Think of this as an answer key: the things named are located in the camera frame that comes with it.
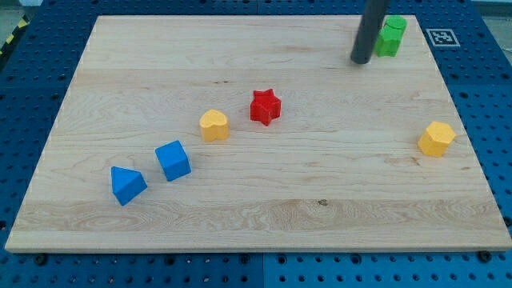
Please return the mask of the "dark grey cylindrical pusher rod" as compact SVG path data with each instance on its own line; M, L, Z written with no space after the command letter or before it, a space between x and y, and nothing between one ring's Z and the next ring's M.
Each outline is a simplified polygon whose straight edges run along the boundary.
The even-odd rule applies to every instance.
M350 60L355 64L367 64L373 53L390 0L368 0L358 26Z

